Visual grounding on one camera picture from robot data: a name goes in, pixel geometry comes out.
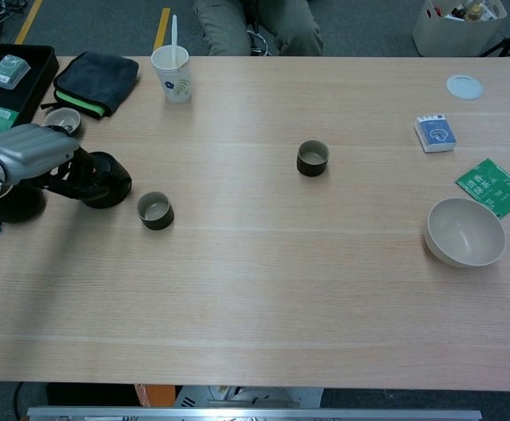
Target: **gray floor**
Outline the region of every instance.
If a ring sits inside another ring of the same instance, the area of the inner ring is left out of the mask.
[[[54,46],[58,55],[77,55],[88,49],[149,55],[162,8],[170,7],[171,13],[179,17],[180,43],[192,55],[204,55],[207,48],[191,3],[191,0],[44,0],[25,43]],[[417,56],[411,32],[423,3],[423,0],[310,1],[327,56]],[[508,18],[494,41],[510,36],[510,0],[504,3]],[[20,16],[10,19],[2,41],[14,41],[22,23]],[[165,43],[168,42],[169,35],[165,37]],[[11,408],[15,386],[16,383],[0,382],[0,421],[14,420]],[[25,384],[19,396],[21,411],[45,404],[44,388],[43,383]],[[322,404],[337,408],[477,409],[486,420],[510,420],[510,393],[327,390]]]

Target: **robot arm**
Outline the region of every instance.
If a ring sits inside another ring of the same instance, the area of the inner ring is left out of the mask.
[[[132,186],[109,154],[87,153],[64,132],[34,124],[0,133],[0,193],[20,182],[97,208],[120,203]]]

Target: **gray pants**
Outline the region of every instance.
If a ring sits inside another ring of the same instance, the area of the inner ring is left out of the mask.
[[[250,55],[245,10],[274,35],[281,55],[323,55],[320,29],[307,0],[194,0],[194,8],[210,55]]]

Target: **plastic spoon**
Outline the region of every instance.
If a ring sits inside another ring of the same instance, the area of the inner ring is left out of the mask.
[[[176,45],[177,45],[177,37],[178,37],[178,30],[177,30],[177,23],[176,23],[176,15],[173,15],[173,25],[171,28],[172,31],[172,45],[171,45],[171,55],[173,58],[173,68],[177,67],[176,64]]]

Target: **black tray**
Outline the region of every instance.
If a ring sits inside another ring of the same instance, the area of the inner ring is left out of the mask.
[[[18,112],[14,125],[30,123],[59,68],[54,49],[50,46],[0,44],[0,60],[6,54],[25,59],[31,69],[15,89],[0,88],[0,107]]]

